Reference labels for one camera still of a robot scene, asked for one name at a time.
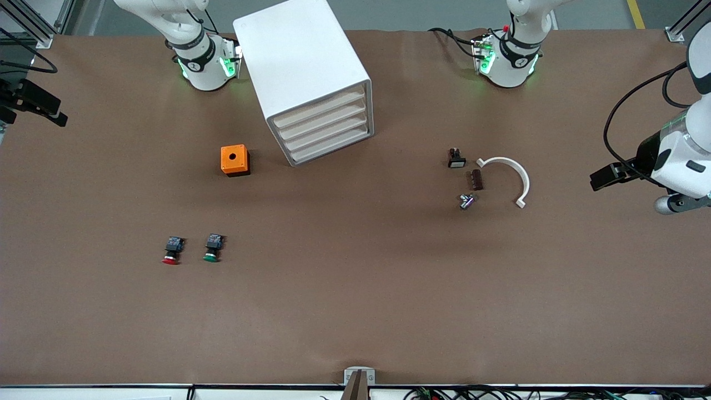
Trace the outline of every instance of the small black component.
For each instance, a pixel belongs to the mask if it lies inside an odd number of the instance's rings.
[[[16,117],[17,114],[13,110],[0,106],[0,121],[6,124],[14,124]]]
[[[706,170],[706,167],[692,160],[686,162],[686,167],[696,172],[704,172]]]
[[[653,170],[664,165],[671,153],[671,150],[659,153],[660,142],[660,132],[646,138],[637,147],[637,155],[628,159],[627,164],[630,164],[642,174],[651,175]],[[627,168],[621,162],[613,162],[590,175],[590,186],[592,186],[593,191],[598,191],[613,184],[623,184],[635,179],[641,179],[641,177],[640,174]]]
[[[203,257],[203,260],[209,261],[211,263],[217,263],[218,262],[218,252],[220,249],[222,249],[224,241],[224,236],[218,235],[216,233],[212,233],[208,236],[208,242],[205,244],[205,247],[208,249],[205,252],[205,257]]]
[[[183,251],[183,245],[185,244],[185,239],[179,238],[178,236],[171,236],[168,238],[168,243],[166,244],[166,255],[163,257],[163,264],[178,265],[178,254]]]
[[[471,172],[469,172],[469,178],[471,182],[471,190],[476,191],[484,188],[484,181],[481,178],[480,169],[472,169]]]
[[[459,153],[459,149],[452,147],[449,149],[449,162],[447,166],[449,168],[463,168],[466,165],[466,158],[462,157]]]
[[[12,90],[7,81],[0,79],[0,107],[12,110],[32,112],[63,127],[67,125],[67,116],[59,112],[61,100],[36,85],[30,80],[20,79],[19,86]],[[14,122],[11,112],[3,112],[5,123]]]

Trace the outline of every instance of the semicircular white bracket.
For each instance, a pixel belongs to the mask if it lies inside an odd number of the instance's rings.
[[[489,165],[494,162],[506,164],[509,167],[515,169],[516,172],[521,175],[521,180],[523,181],[523,193],[518,198],[518,200],[516,200],[516,205],[520,208],[525,207],[526,203],[523,201],[523,199],[526,197],[526,195],[528,194],[528,190],[531,188],[531,180],[528,178],[528,173],[526,172],[526,170],[518,162],[506,157],[493,157],[487,159],[486,161],[482,159],[476,160],[476,163],[479,164],[480,167],[484,167],[485,165]]]

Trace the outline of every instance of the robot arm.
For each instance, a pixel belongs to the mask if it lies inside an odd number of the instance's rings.
[[[239,73],[242,51],[235,42],[208,35],[189,13],[208,0],[114,0],[118,7],[150,23],[176,52],[183,76],[199,90],[215,90]]]
[[[508,30],[494,31],[473,46],[476,70],[496,85],[514,88],[533,73],[541,43],[552,28],[550,12],[572,0],[506,0]]]
[[[636,171],[621,162],[610,164],[590,176],[593,190],[641,178],[641,173],[667,189],[654,204],[660,214],[711,206],[711,21],[689,43],[687,64],[701,99],[639,145],[627,160]]]

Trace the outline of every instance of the yellow floor line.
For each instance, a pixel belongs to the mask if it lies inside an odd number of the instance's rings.
[[[642,20],[642,14],[639,12],[637,0],[627,0],[627,6],[629,6],[629,12],[632,14],[634,27],[637,29],[644,29],[644,21]]]

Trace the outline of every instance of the electrical wiring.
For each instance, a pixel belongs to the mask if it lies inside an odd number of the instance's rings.
[[[709,400],[701,391],[693,391],[686,389],[683,393],[679,391],[664,391],[655,388],[631,388],[625,392],[614,393],[603,388],[579,388],[575,391],[569,391],[559,396],[547,397],[543,399],[540,390],[528,391],[528,395],[522,397],[516,393],[515,388],[499,387],[489,385],[462,385],[462,386],[438,386],[418,387],[409,390],[403,400],[627,400],[627,394],[656,394],[661,397],[661,400],[688,400],[699,399]],[[454,397],[448,395],[446,391],[453,391]]]
[[[208,10],[205,9],[205,15],[208,16],[208,19],[210,20],[210,23],[213,25],[213,31],[215,32],[216,35],[219,35],[220,33],[218,32],[218,27],[215,26],[215,22],[213,21],[213,17],[210,16],[210,13],[208,13]]]
[[[488,34],[490,34],[490,35],[492,35],[493,37],[497,38],[499,41],[501,41],[501,42],[506,41],[506,38],[505,38],[505,37],[503,37],[503,36],[501,36],[501,37],[500,37],[500,36],[497,36],[496,33],[494,33],[493,29],[489,28],[489,29],[487,29],[486,31],[488,32]]]
[[[199,23],[200,25],[203,25],[203,23],[205,23],[205,20],[204,20],[204,19],[197,19],[197,18],[193,15],[193,13],[190,12],[190,10],[186,9],[185,11],[188,12],[188,15],[193,19],[193,21]],[[204,26],[203,26],[203,29],[205,29],[207,32],[212,32],[212,33],[214,33],[215,35],[218,34],[218,32],[217,32],[215,29],[206,28],[206,27],[204,27]]]
[[[190,385],[188,387],[188,394],[186,396],[186,400],[193,400],[195,398],[195,385]]]
[[[57,69],[57,66],[52,64],[52,62],[49,61],[45,56],[42,56],[37,50],[33,49],[30,46],[27,46],[25,43],[22,43],[22,41],[20,39],[16,38],[12,33],[9,33],[8,31],[4,30],[3,28],[0,28],[0,32],[2,32],[5,36],[10,38],[13,42],[24,47],[30,53],[39,57],[41,60],[43,60],[45,63],[47,63],[50,67],[49,68],[39,68],[39,67],[34,67],[32,65],[10,63],[10,62],[4,61],[4,60],[0,60],[0,65],[7,65],[8,67],[20,68],[23,70],[32,70],[32,71],[37,71],[37,72],[42,72],[42,73],[57,73],[59,71]]]
[[[636,93],[636,92],[637,92],[638,90],[640,90],[641,88],[644,88],[645,86],[649,85],[650,83],[652,83],[652,82],[654,82],[654,81],[656,81],[656,80],[660,80],[661,78],[666,77],[667,75],[669,75],[670,73],[672,73],[672,71],[674,71],[676,68],[679,68],[679,65],[677,65],[677,66],[674,67],[674,68],[671,68],[670,70],[667,70],[667,71],[664,71],[664,72],[662,72],[662,73],[660,73],[660,74],[658,74],[658,75],[655,75],[655,76],[653,76],[652,78],[649,78],[648,80],[645,80],[644,82],[640,83],[639,85],[635,86],[632,90],[630,90],[629,92],[627,92],[627,94],[625,94],[625,96],[623,96],[622,99],[620,99],[620,101],[618,101],[617,104],[615,104],[615,106],[612,108],[612,111],[610,112],[610,115],[607,117],[607,122],[605,122],[605,128],[604,128],[603,131],[602,131],[602,141],[604,142],[605,147],[607,148],[607,151],[608,151],[610,154],[612,154],[612,156],[615,157],[615,159],[617,159],[617,161],[621,162],[622,165],[624,165],[627,169],[629,169],[629,170],[631,170],[631,171],[634,171],[637,175],[640,176],[640,178],[642,178],[642,179],[644,179],[644,180],[646,180],[646,181],[649,181],[649,182],[651,182],[651,183],[653,183],[653,184],[655,184],[655,185],[657,185],[657,186],[661,186],[661,187],[664,187],[664,185],[662,185],[662,184],[660,184],[659,182],[657,182],[656,180],[652,179],[652,177],[650,177],[650,176],[648,176],[648,175],[646,175],[646,174],[641,173],[639,170],[637,170],[637,168],[635,168],[632,164],[630,164],[630,163],[629,163],[627,160],[625,160],[624,158],[620,157],[620,155],[617,154],[617,152],[614,151],[614,149],[613,149],[612,146],[610,145],[610,141],[608,140],[608,131],[609,131],[609,129],[610,129],[610,124],[612,123],[612,119],[614,118],[615,113],[616,113],[617,110],[622,106],[622,104],[623,104],[625,101],[627,101],[627,99],[629,99],[634,93]]]
[[[483,59],[484,59],[484,56],[481,56],[481,55],[479,55],[479,54],[473,54],[473,53],[470,53],[468,50],[466,50],[466,49],[462,46],[462,44],[464,43],[464,44],[467,44],[467,45],[471,46],[471,41],[468,41],[468,40],[465,40],[465,39],[462,39],[462,38],[459,38],[459,37],[455,36],[455,35],[454,35],[454,32],[452,32],[451,29],[444,30],[444,29],[442,29],[442,28],[432,28],[432,29],[428,29],[427,31],[428,31],[428,32],[442,32],[442,33],[444,33],[445,35],[447,35],[450,39],[454,40],[454,42],[456,43],[456,45],[459,47],[459,50],[461,50],[464,54],[468,55],[469,57],[476,58],[477,60],[483,60]]]
[[[687,65],[686,61],[684,61],[683,63],[674,67],[674,69],[671,72],[669,72],[667,77],[664,78],[664,83],[662,83],[662,97],[664,97],[664,100],[666,100],[666,102],[669,103],[669,105],[673,105],[674,107],[679,107],[679,108],[691,107],[691,104],[681,104],[679,102],[671,100],[671,98],[669,98],[669,94],[667,93],[667,86],[669,86],[669,81],[671,80],[671,78],[674,76],[675,73],[677,73],[677,71],[687,68],[687,66],[688,65]]]

